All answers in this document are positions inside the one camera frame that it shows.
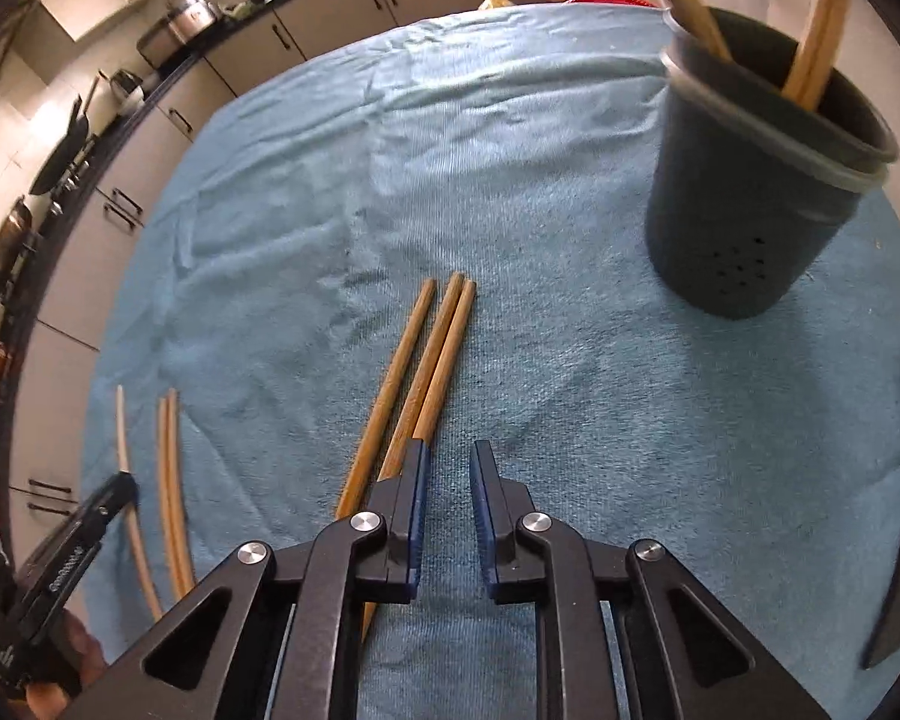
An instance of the blue towel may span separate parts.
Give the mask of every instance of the blue towel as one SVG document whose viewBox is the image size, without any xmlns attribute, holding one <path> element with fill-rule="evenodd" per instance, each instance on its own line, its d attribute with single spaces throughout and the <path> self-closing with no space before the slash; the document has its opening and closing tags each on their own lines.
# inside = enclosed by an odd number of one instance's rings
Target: blue towel
<svg viewBox="0 0 900 720">
<path fill-rule="evenodd" d="M 652 9 L 540 5 L 396 29 L 227 105 L 146 225 L 95 374 L 84 490 L 127 390 L 146 549 L 170 602 L 154 411 L 180 390 L 203 575 L 331 517 L 424 276 L 479 284 L 434 442 L 419 600 L 377 615 L 360 717 L 533 717 L 533 610 L 481 586 L 467 458 L 588 538 L 654 536 L 837 720 L 900 538 L 900 225 L 881 193 L 783 300 L 729 322 L 648 261 L 668 39 Z M 85 580 L 111 658 L 149 624 L 125 532 Z"/>
</svg>

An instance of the kitchen counter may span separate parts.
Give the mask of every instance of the kitchen counter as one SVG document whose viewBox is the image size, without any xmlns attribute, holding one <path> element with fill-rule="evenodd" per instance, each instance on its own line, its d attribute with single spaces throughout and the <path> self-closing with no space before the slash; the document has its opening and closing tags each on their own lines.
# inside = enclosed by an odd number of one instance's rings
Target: kitchen counter
<svg viewBox="0 0 900 720">
<path fill-rule="evenodd" d="M 207 52 L 221 45 L 229 37 L 246 28 L 255 20 L 271 13 L 274 8 L 290 0 L 267 0 L 240 20 L 225 19 L 204 31 L 196 40 L 180 50 L 156 77 L 148 79 L 152 86 L 144 103 L 125 119 L 116 119 L 98 137 L 88 158 L 76 189 L 60 194 L 58 201 L 61 213 L 48 214 L 40 226 L 41 241 L 23 263 L 17 276 L 12 296 L 5 305 L 5 314 L 0 327 L 0 340 L 10 351 L 10 365 L 2 380 L 0 389 L 0 533 L 6 545 L 10 545 L 10 442 L 13 435 L 14 404 L 20 384 L 20 375 L 26 360 L 31 334 L 44 295 L 53 277 L 70 234 L 77 226 L 84 208 L 96 191 L 98 179 L 127 144 L 146 116 L 156 107 L 173 86 L 192 69 Z"/>
</svg>

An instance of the frying pan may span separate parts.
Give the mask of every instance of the frying pan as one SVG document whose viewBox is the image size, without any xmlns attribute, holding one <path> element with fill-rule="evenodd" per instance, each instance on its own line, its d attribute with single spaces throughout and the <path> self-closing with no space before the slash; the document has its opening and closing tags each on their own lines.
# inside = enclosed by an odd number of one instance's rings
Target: frying pan
<svg viewBox="0 0 900 720">
<path fill-rule="evenodd" d="M 70 119 L 67 122 L 67 131 L 34 178 L 34 183 L 31 184 L 29 190 L 32 196 L 47 194 L 53 189 L 74 159 L 77 158 L 80 150 L 86 145 L 87 135 L 90 132 L 87 109 L 90 107 L 90 100 L 97 90 L 98 83 L 100 83 L 100 77 L 94 76 L 83 108 L 80 108 L 83 101 L 79 95 L 74 100 L 70 110 Z M 32 249 L 34 235 L 31 228 L 34 225 L 34 215 L 26 207 L 24 201 L 24 196 L 17 197 L 10 213 L 0 225 L 0 300 L 7 297 L 7 287 L 10 284 L 13 266 L 16 265 L 21 251 L 24 248 Z"/>
</svg>

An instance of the metal screw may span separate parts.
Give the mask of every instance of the metal screw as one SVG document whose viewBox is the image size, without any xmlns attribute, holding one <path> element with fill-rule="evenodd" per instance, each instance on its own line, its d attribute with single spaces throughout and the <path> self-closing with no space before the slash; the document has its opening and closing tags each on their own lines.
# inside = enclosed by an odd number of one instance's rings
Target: metal screw
<svg viewBox="0 0 900 720">
<path fill-rule="evenodd" d="M 640 541 L 634 544 L 634 552 L 636 552 L 636 557 L 639 557 L 640 560 L 656 562 L 660 560 L 660 557 L 663 557 L 666 550 L 663 548 L 663 544 L 659 541 L 654 541 L 653 538 L 641 538 Z"/>
<path fill-rule="evenodd" d="M 261 562 L 264 557 L 266 557 L 266 544 L 261 544 L 259 541 L 247 541 L 237 550 L 237 558 L 247 565 Z"/>
<path fill-rule="evenodd" d="M 523 519 L 523 527 L 528 531 L 533 531 L 534 533 L 543 533 L 544 531 L 549 531 L 550 526 L 554 524 L 552 519 L 547 517 L 543 512 L 530 512 L 529 514 L 524 514 Z"/>
<path fill-rule="evenodd" d="M 375 531 L 380 527 L 380 515 L 373 512 L 357 512 L 350 518 L 350 526 L 361 533 Z"/>
</svg>

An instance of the human hand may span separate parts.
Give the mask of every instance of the human hand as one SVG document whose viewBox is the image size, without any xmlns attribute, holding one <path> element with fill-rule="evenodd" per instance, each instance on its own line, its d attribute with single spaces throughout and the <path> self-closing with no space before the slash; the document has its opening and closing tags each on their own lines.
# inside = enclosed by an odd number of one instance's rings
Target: human hand
<svg viewBox="0 0 900 720">
<path fill-rule="evenodd" d="M 74 615 L 65 611 L 63 625 L 67 632 L 67 640 L 80 656 L 80 683 L 87 687 L 106 671 L 103 659 L 103 647 L 92 637 L 84 624 Z M 56 720 L 66 709 L 70 699 L 59 685 L 32 683 L 26 686 L 26 703 L 36 720 Z"/>
</svg>

